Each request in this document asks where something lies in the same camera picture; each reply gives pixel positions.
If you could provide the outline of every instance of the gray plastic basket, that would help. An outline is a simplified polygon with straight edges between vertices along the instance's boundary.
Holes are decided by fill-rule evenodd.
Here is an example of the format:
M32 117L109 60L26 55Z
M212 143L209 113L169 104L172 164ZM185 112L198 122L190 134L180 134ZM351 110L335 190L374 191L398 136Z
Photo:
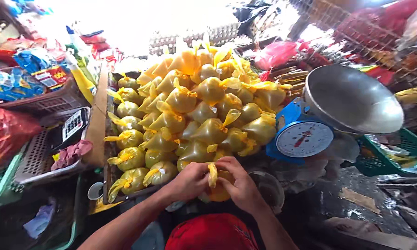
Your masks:
M70 109L66 111L56 112L45 116L41 119L40 124L44 128L48 128L57 122L65 122L75 112L80 109L86 109L89 118L90 108L83 107L78 109ZM85 138L87 127L82 131L82 139ZM66 174L73 174L84 170L84 165L79 159L77 162L62 169L51 171L50 167L53 162L49 161L47 155L47 130L36 135L29 143L25 157L17 169L14 181L18 184L26 184L30 182L51 182L55 177Z

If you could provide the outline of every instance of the human hand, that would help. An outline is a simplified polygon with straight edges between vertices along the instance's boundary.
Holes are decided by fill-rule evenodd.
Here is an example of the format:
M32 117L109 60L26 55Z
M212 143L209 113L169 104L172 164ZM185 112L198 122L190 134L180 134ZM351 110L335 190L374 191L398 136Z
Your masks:
M208 163L188 164L169 184L162 189L168 193L171 202L194 199L209 186Z
M263 209L270 208L262 198L252 178L235 157L222 157L215 162L215 165L218 169L226 170L233 175L234 185L224 178L218 178L218 180L230 194L235 205L252 216L262 212Z

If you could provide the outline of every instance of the plastic crate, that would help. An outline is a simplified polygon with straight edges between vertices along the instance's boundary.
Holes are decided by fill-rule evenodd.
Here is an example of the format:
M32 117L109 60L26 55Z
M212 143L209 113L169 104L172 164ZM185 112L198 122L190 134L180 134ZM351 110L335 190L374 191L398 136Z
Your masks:
M44 115L58 111L89 106L76 81L69 78L65 85L54 92L0 104L0 108Z
M417 136L406 128L402 128L399 131L401 143L398 145L400 148L410 152L410 156L417 157ZM390 160L384 151L380 149L375 143L373 143L366 136L361 136L358 143L371 150L372 157L366 157L359 155L356 159L355 166L358 170L366 176L394 174L394 173L409 173L404 171L400 165Z
M28 144L25 144L12 158L7 168L0 170L0 206L16 202L22 197L23 186L15 185L12 181L27 146Z
M86 109L87 117L89 119L90 108L82 107L82 109ZM65 122L79 110L80 109L71 109L45 116L40 120L40 124L42 127L47 128L57 122ZM85 138L86 130L87 127L82 131L82 139ZM50 161L50 157L46 154L48 142L47 135L47 130L44 130L30 141L28 151L22 159L22 162L17 169L16 176L14 177L16 183L22 185L30 182L52 182L57 176L74 174L84 170L84 165L79 159L67 167L51 171L50 167L54 161Z

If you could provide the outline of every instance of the green plastic crate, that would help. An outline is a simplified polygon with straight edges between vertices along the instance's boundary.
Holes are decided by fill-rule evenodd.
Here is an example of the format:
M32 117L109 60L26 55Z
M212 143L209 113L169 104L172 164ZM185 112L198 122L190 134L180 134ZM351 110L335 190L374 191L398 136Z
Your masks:
M406 128L399 131L401 143L400 148L410 152L410 156L417 156L417 136ZM410 173L402 169L397 163L386 157L384 151L366 136L361 136L358 140L360 145L364 145L371 150L374 157L366 158L359 155L356 159L355 166L366 176L394 174L394 173Z
M15 185L12 181L27 145L25 144L20 152L12 158L7 168L0 170L0 206L16 202L22 197L23 186Z

